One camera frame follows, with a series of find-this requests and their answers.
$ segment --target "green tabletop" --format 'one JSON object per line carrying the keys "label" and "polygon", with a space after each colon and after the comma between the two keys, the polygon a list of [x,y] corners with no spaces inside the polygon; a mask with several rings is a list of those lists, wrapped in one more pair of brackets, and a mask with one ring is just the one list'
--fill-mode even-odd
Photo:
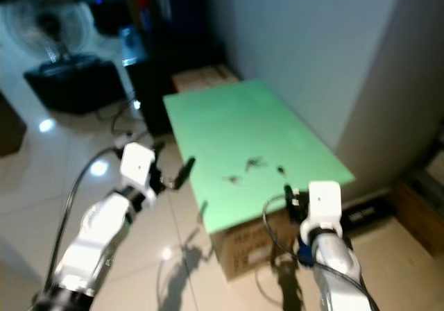
{"label": "green tabletop", "polygon": [[[208,233],[260,216],[285,183],[306,189],[311,180],[344,184],[354,178],[262,82],[174,94],[164,102],[182,157],[196,157],[191,184],[199,207],[205,206]],[[260,166],[247,171],[254,158],[261,158]]]}

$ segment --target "green board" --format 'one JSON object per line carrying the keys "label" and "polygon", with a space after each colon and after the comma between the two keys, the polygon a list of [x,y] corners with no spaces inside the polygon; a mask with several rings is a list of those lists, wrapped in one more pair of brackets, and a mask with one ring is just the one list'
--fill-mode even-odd
{"label": "green board", "polygon": [[[306,189],[311,180],[354,178],[262,82],[175,94],[164,102],[182,157],[196,157],[191,185],[199,208],[205,206],[208,233],[259,217],[285,183]],[[247,161],[258,157],[265,166],[246,171]]]}

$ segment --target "cable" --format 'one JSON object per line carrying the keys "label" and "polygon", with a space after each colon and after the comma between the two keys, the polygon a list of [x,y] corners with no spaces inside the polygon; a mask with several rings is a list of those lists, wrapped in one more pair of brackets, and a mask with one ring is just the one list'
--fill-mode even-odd
{"label": "cable", "polygon": [[311,260],[311,259],[307,259],[305,257],[302,257],[300,255],[296,255],[292,250],[288,249],[286,246],[282,245],[279,240],[278,237],[275,235],[275,233],[273,232],[273,230],[271,229],[270,225],[268,224],[267,221],[267,209],[268,206],[270,205],[270,203],[276,201],[276,200],[280,200],[280,199],[284,199],[284,195],[280,194],[280,195],[276,195],[274,197],[272,197],[270,200],[268,200],[265,205],[264,205],[264,209],[262,210],[262,219],[264,220],[264,224],[265,227],[268,231],[268,234],[270,235],[270,238],[273,240],[273,242],[276,244],[276,246],[283,252],[288,253],[289,255],[291,255],[291,257],[297,261],[301,261],[304,262],[307,260],[310,260],[313,262],[314,266],[317,266],[325,271],[328,271],[329,273],[335,275],[337,278],[340,278],[348,283],[350,283],[353,287],[355,287],[356,289],[358,289],[362,294],[364,294],[368,300],[370,301],[370,307],[374,310],[374,311],[379,311],[379,308],[377,307],[377,304],[375,302],[375,300],[373,299],[373,297],[370,295],[370,293],[367,291],[367,289],[365,287],[362,287],[358,282],[356,282],[355,280],[353,280],[352,278],[350,278],[349,276],[341,273],[340,271],[337,271],[336,269],[327,266],[325,264],[321,264],[320,262],[316,261],[315,259]]}
{"label": "cable", "polygon": [[62,241],[63,233],[65,231],[65,226],[67,224],[67,220],[69,217],[69,214],[71,212],[72,204],[74,201],[74,197],[76,196],[78,187],[80,185],[80,182],[82,181],[83,177],[87,173],[89,167],[94,163],[95,160],[100,158],[102,155],[105,155],[106,153],[114,151],[114,147],[106,148],[102,151],[99,151],[93,158],[89,160],[89,162],[83,167],[82,171],[79,173],[76,181],[74,182],[73,187],[71,188],[71,191],[68,194],[66,203],[65,203],[65,211],[63,212],[62,219],[60,220],[60,224],[58,226],[57,235],[55,237],[54,247],[51,254],[51,260],[49,262],[48,267],[48,273],[46,274],[46,280],[44,283],[43,291],[46,292],[48,288],[51,287],[51,279],[54,274],[54,269],[56,267],[58,252],[60,248],[60,242]]}

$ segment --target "black cable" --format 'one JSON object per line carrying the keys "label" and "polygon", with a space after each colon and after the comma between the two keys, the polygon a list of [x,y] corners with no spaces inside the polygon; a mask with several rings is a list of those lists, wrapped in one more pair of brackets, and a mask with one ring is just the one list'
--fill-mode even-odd
{"label": "black cable", "polygon": [[341,273],[340,271],[337,271],[336,269],[327,266],[325,264],[321,264],[320,262],[316,261],[316,259],[307,259],[305,257],[302,257],[300,255],[295,254],[292,250],[288,249],[286,246],[282,245],[279,240],[278,237],[275,235],[275,233],[273,232],[273,230],[270,227],[270,224],[268,224],[267,221],[267,209],[268,206],[270,205],[270,203],[276,201],[276,200],[280,200],[280,199],[284,199],[284,195],[280,194],[280,195],[276,195],[273,198],[271,198],[270,200],[268,200],[265,205],[264,205],[264,209],[262,210],[262,219],[264,220],[264,224],[265,227],[268,231],[268,234],[270,235],[270,238],[273,240],[273,242],[276,244],[276,246],[283,252],[288,253],[289,255],[291,255],[291,257],[297,261],[300,262],[313,262],[314,266],[317,266],[325,271],[328,271],[329,273],[335,275],[337,278],[340,278],[348,283],[350,283],[353,287],[355,287],[356,289],[358,289],[362,294],[364,294],[368,300],[370,301],[370,306],[374,311],[379,311],[379,308],[377,307],[377,304],[375,302],[375,300],[373,299],[373,297],[370,295],[370,293],[367,291],[367,289],[363,286],[361,286],[358,282],[356,282],[355,280],[353,280],[351,277]]}
{"label": "black cable", "polygon": [[65,211],[63,212],[62,219],[60,220],[60,224],[58,226],[57,235],[55,237],[54,247],[51,254],[51,260],[49,262],[48,267],[48,273],[46,274],[46,280],[44,283],[43,291],[46,292],[48,288],[51,287],[51,279],[54,274],[54,269],[56,267],[56,262],[58,258],[58,252],[60,248],[60,242],[62,241],[63,233],[65,231],[65,226],[67,224],[67,220],[69,217],[69,214],[71,212],[72,204],[74,201],[74,197],[76,196],[78,187],[80,185],[80,182],[82,181],[83,177],[87,173],[89,167],[94,163],[98,158],[105,155],[106,153],[114,151],[114,147],[106,148],[102,151],[99,151],[93,158],[89,160],[89,162],[83,167],[82,171],[79,173],[76,181],[74,182],[73,187],[71,188],[71,191],[68,194],[66,203],[65,203]]}

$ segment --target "tiled floor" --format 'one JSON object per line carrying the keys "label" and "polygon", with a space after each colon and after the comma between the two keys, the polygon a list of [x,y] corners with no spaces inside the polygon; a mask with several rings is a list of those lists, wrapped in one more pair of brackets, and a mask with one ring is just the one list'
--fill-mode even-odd
{"label": "tiled floor", "polygon": [[[91,36],[88,50],[113,59],[126,90],[131,92],[119,64],[118,42],[105,40],[93,31]],[[22,78],[22,72],[36,65],[38,58],[28,57],[5,33],[1,36],[1,56],[0,87],[28,125],[20,152],[0,159],[1,259],[41,280],[67,192],[85,162],[111,145],[113,136],[109,123],[98,121],[94,115],[75,118],[47,111]],[[6,56],[11,62],[5,62]],[[102,113],[112,114],[116,108],[110,106]],[[41,133],[39,124],[45,119],[54,120],[55,126]],[[144,129],[138,121],[123,123],[137,131]],[[172,176],[182,163],[174,138],[166,140],[160,167]],[[63,250],[76,234],[85,209],[119,184],[117,159],[107,156],[103,162],[108,164],[106,173],[88,174],[80,188]],[[290,273],[287,278],[294,286],[295,298],[286,300],[284,306],[282,280],[269,266],[226,283],[216,257],[207,258],[210,239],[197,218],[189,185],[177,193],[163,194],[152,210],[142,212],[118,250],[93,310],[319,310],[311,271],[296,269],[285,260],[279,268]],[[195,229],[198,234],[181,249]],[[444,310],[444,258],[428,256],[397,221],[390,220],[356,237],[353,244],[366,284],[381,310]],[[12,252],[4,252],[3,245]],[[173,249],[173,256],[163,261],[166,247]]]}

